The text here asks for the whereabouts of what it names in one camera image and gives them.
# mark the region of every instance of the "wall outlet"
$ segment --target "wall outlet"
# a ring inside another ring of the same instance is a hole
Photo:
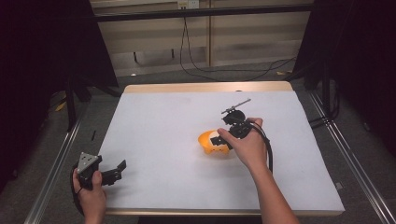
[[[178,9],[187,9],[187,8],[189,8],[189,1],[187,1],[187,0],[177,1],[177,8]]]
[[[199,8],[199,0],[189,0],[188,9],[195,9],[195,8]]]

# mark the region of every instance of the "hand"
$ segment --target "hand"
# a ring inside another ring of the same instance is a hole
[[[102,174],[99,171],[93,173],[92,190],[82,189],[75,169],[73,187],[75,192],[79,191],[78,199],[84,212],[85,223],[102,223],[106,211],[106,193],[102,189]]]
[[[249,118],[248,121],[254,122],[256,126],[262,126],[262,119]],[[219,135],[233,146],[238,158],[250,170],[262,169],[267,167],[267,149],[262,140],[262,136],[252,129],[250,133],[243,139],[232,136],[224,129],[218,129]]]

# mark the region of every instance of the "gray carpet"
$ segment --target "gray carpet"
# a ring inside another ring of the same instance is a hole
[[[264,69],[268,64],[244,64],[221,67],[221,69]],[[276,71],[287,71],[292,68],[288,63]],[[190,70],[192,74],[208,76],[221,81],[243,81],[257,77],[261,73],[240,72],[212,72],[204,73]],[[280,80],[284,76],[276,75],[274,71],[254,80]],[[122,91],[129,84],[146,83],[182,83],[208,82],[212,79],[191,76],[184,71],[167,72],[160,74],[143,75],[137,77],[120,77]],[[304,107],[308,119],[318,118],[308,93],[304,90],[301,79],[291,82],[293,88]],[[69,152],[60,177],[56,182],[48,206],[41,218],[41,223],[82,223],[83,217],[72,203],[69,172],[76,162],[81,151],[97,154],[106,135],[107,127],[117,107],[118,98],[111,97],[97,89],[91,89],[92,100],[88,103],[85,116],[82,118],[78,135]],[[363,168],[371,177],[381,194],[396,211],[396,159],[383,147],[380,139],[374,133],[367,132],[359,114],[342,99],[339,117],[335,120],[353,152],[360,160]],[[36,195],[46,179],[58,150],[66,135],[67,113],[65,110],[49,111],[49,118],[44,123],[40,137],[36,141],[35,149],[25,165],[20,169],[19,178],[10,181],[0,195],[0,222],[23,223],[31,209]],[[344,186],[338,192],[346,208],[345,213],[338,217],[300,217],[302,223],[381,223],[378,215],[367,200],[360,185],[351,173],[344,157],[332,140],[325,126],[314,129],[318,145],[334,183],[341,182]],[[191,219],[191,223],[222,223],[224,219],[212,217]],[[107,216],[106,223],[136,223],[137,217]]]

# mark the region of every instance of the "metal bar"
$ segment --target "metal bar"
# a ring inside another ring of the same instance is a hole
[[[314,92],[311,92],[310,96],[319,114],[321,116],[325,116],[325,111],[322,108],[323,103],[320,101],[319,96]],[[355,154],[347,143],[347,140],[341,134],[335,122],[331,120],[326,123],[326,126],[330,134],[332,135],[332,138],[334,139],[336,145],[343,154],[350,170],[356,177],[358,183],[361,185],[361,189],[365,193],[367,199],[371,203],[376,213],[378,214],[381,222],[384,224],[396,223],[396,219],[391,213],[387,202],[384,200],[381,193],[379,193],[378,189],[375,187],[370,177],[365,173],[363,167],[359,163],[358,159],[355,157]]]
[[[136,13],[108,13],[97,14],[87,17],[73,18],[53,18],[49,20],[61,21],[138,21],[153,19],[170,19],[170,18],[188,18],[188,17],[205,17],[205,16],[229,16],[244,14],[262,14],[262,13],[281,13],[281,12],[301,12],[327,9],[330,7],[340,7],[338,2],[326,4],[300,4],[300,5],[279,5],[266,7],[219,7],[219,8],[197,8],[188,10],[165,10]]]
[[[35,203],[33,204],[27,218],[24,221],[24,224],[38,224],[46,210],[47,204],[50,200],[50,196],[55,187],[56,181],[58,180],[59,173],[64,165],[64,161],[67,158],[68,152],[73,145],[73,142],[78,133],[78,129],[81,123],[81,118],[85,114],[88,107],[88,103],[82,105],[81,113],[76,121],[76,124],[73,126],[71,132],[67,133],[64,143],[59,150],[58,156],[55,159],[51,169],[49,170],[49,175],[47,176],[46,182],[43,185],[40,193],[35,199]]]

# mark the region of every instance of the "power cord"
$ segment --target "power cord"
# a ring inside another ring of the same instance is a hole
[[[212,72],[264,72],[263,74],[259,74],[258,76],[255,76],[255,77],[253,77],[253,78],[249,78],[249,79],[241,80],[241,81],[251,81],[251,80],[257,79],[257,78],[259,78],[259,77],[262,77],[262,76],[266,75],[269,71],[275,70],[275,69],[277,69],[277,68],[280,68],[280,67],[284,66],[286,63],[289,63],[289,62],[294,61],[294,60],[296,59],[296,57],[293,57],[293,58],[287,59],[287,60],[278,60],[278,61],[272,62],[272,63],[270,64],[270,67],[269,67],[268,69],[260,69],[260,70],[255,70],[255,69],[217,69],[217,70],[216,70],[216,69],[215,69],[215,70],[212,69],[212,70],[204,70],[204,69],[202,69],[202,68],[199,68],[199,67],[195,64],[195,62],[193,61],[193,59],[192,59],[192,56],[191,56],[191,45],[190,45],[190,36],[189,36],[189,29],[188,29],[188,27],[187,27],[187,20],[186,20],[186,18],[184,18],[184,29],[183,29],[183,36],[182,36],[182,39],[181,39],[181,47],[180,47],[179,62],[180,62],[180,66],[182,67],[183,71],[186,72],[187,74],[191,75],[191,76],[194,76],[194,77],[204,77],[204,78],[207,78],[207,79],[210,79],[210,80],[215,80],[215,81],[228,81],[228,80],[219,80],[219,79],[216,79],[216,78],[213,78],[213,77],[207,77],[207,76],[203,76],[203,75],[193,74],[193,73],[187,71],[187,70],[184,68],[183,63],[182,63],[182,61],[181,61],[181,60],[182,60],[181,52],[182,52],[183,46],[184,46],[184,36],[185,36],[185,35],[187,36],[188,47],[189,47],[189,55],[190,55],[191,63],[192,63],[192,65],[193,65],[197,70],[199,70],[199,71],[201,71],[201,72],[205,72],[205,73],[212,73]],[[285,62],[282,63],[282,64],[279,65],[279,66],[274,67],[274,68],[272,67],[275,63],[279,63],[279,62],[282,62],[282,61],[285,61]]]

